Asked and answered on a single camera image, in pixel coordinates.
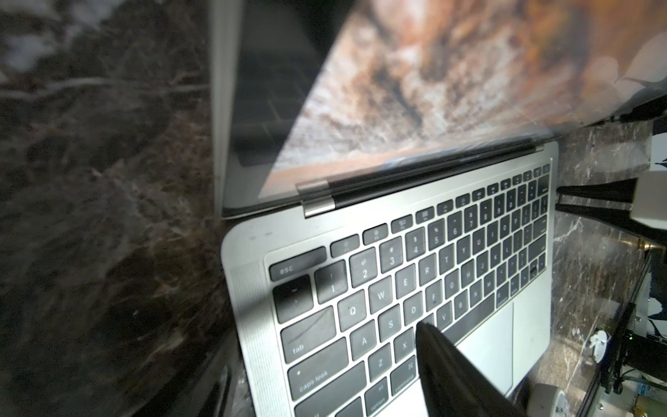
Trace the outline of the white wireless mouse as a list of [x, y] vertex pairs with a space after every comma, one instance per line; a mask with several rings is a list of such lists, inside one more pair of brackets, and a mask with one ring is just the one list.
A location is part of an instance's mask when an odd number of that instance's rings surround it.
[[570, 403], [565, 392], [554, 385], [539, 383], [533, 387], [528, 398], [528, 417], [568, 417]]

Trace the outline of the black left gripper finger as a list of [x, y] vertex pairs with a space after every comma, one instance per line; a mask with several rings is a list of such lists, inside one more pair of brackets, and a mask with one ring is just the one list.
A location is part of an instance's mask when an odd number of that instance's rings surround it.
[[500, 394], [435, 326], [419, 323], [415, 340], [421, 387], [430, 416], [526, 414]]

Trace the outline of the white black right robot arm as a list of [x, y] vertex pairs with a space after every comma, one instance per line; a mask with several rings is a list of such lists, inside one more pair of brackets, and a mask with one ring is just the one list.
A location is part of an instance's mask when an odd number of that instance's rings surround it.
[[[613, 203], [633, 203], [638, 178], [602, 184], [560, 186], [559, 196], [574, 196]], [[666, 227], [652, 227], [631, 217], [630, 210], [556, 203], [557, 211], [584, 217], [619, 229], [648, 243], [666, 246]]]

